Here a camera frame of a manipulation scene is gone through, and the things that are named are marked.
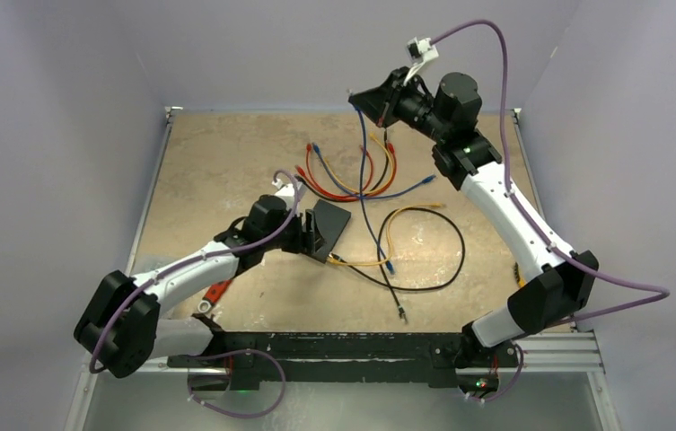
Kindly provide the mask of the black network switch box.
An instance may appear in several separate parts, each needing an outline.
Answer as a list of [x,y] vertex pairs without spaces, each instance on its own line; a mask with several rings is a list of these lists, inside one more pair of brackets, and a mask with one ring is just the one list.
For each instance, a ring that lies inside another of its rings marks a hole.
[[[333,203],[318,199],[316,204],[311,209],[321,210],[327,217],[326,224],[322,226],[322,232],[328,238],[329,255],[335,248],[340,236],[346,229],[348,222],[351,219],[351,213],[342,207],[338,207]],[[327,258],[312,258],[320,263],[325,263]]]

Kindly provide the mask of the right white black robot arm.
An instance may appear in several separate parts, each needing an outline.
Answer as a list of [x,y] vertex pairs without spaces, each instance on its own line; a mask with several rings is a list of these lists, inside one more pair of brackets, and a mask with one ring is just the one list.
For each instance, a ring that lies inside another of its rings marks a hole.
[[433,140],[438,171],[486,216],[513,254],[524,286],[462,329],[463,358],[483,365],[503,342],[582,310],[593,276],[579,267],[598,269],[599,262],[554,233],[513,182],[504,155],[477,129],[482,100],[472,77],[449,73],[430,93],[420,76],[408,79],[407,71],[393,70],[381,85],[348,101],[380,128],[401,121]]

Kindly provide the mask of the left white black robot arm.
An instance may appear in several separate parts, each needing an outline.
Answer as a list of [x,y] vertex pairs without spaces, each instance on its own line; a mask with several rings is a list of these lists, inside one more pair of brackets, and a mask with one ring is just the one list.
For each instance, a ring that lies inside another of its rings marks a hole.
[[74,338],[91,355],[89,371],[131,375],[154,357],[162,315],[213,284],[257,266],[269,251],[316,257],[329,242],[321,226],[326,202],[300,212],[298,201],[262,195],[249,213],[198,251],[161,268],[130,276],[105,275],[80,320]]

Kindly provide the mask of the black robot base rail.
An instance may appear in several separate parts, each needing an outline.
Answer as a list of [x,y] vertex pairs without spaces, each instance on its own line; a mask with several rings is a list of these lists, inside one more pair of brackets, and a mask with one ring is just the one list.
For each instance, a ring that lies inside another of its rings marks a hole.
[[496,387],[495,373],[518,365],[515,347],[475,352],[459,332],[220,332],[198,356],[170,368],[217,370],[234,391],[262,383],[424,383],[430,388]]

